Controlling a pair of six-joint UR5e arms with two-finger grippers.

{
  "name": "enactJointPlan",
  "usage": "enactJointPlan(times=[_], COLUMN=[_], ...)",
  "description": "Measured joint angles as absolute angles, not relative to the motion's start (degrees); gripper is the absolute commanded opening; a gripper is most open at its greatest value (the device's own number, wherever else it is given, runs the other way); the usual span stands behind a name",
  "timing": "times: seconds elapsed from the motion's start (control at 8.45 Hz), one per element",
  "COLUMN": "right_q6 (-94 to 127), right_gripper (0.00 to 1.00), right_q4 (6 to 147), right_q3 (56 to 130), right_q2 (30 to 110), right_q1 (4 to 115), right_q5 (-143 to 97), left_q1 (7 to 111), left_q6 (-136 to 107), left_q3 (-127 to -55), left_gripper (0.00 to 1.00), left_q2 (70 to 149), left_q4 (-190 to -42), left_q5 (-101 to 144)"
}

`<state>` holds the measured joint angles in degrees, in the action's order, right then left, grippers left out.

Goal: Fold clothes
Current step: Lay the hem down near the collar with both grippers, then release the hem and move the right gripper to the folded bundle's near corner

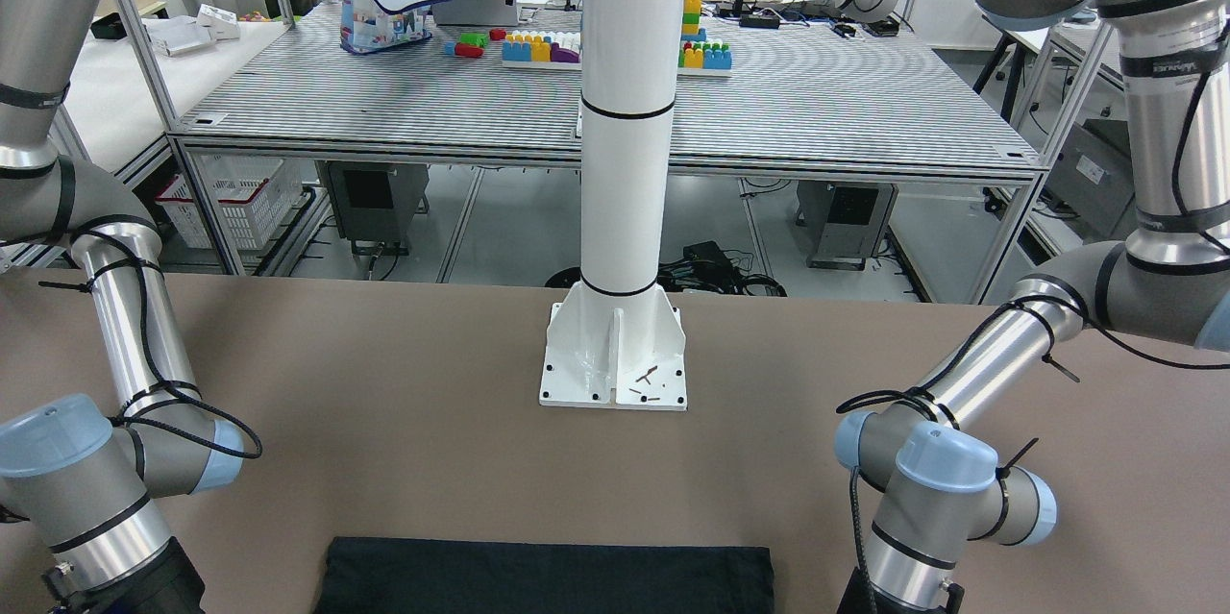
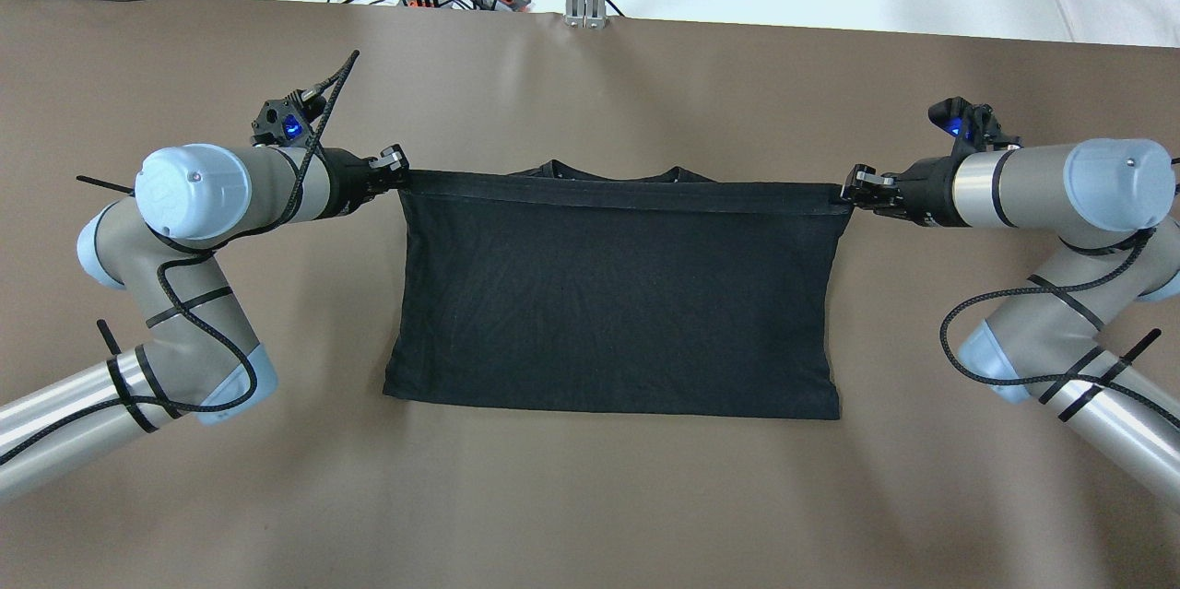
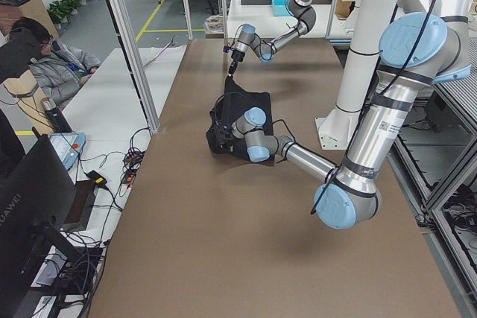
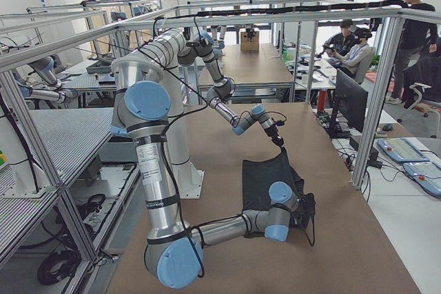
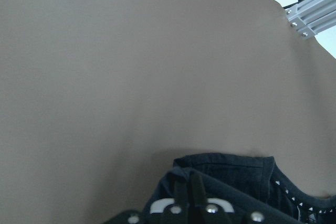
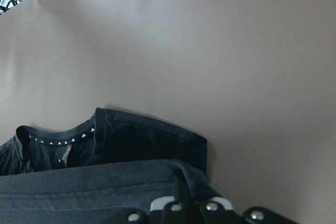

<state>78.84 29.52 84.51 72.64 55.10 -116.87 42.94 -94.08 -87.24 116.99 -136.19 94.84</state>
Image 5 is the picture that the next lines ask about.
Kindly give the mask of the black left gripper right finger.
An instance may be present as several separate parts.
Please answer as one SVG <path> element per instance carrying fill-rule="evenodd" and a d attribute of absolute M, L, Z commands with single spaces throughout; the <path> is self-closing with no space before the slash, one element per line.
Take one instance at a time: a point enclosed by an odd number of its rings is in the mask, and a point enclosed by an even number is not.
<path fill-rule="evenodd" d="M 208 201 L 205 187 L 201 175 L 191 173 L 191 203 L 190 221 L 191 223 L 208 223 Z"/>

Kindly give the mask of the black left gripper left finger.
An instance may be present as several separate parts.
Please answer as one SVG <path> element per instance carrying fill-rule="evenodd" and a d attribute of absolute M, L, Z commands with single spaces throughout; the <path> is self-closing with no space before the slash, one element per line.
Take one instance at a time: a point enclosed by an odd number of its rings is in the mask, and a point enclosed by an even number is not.
<path fill-rule="evenodd" d="M 174 182 L 174 204 L 172 217 L 174 223 L 188 223 L 189 209 L 188 187 L 185 179 L 177 178 Z"/>

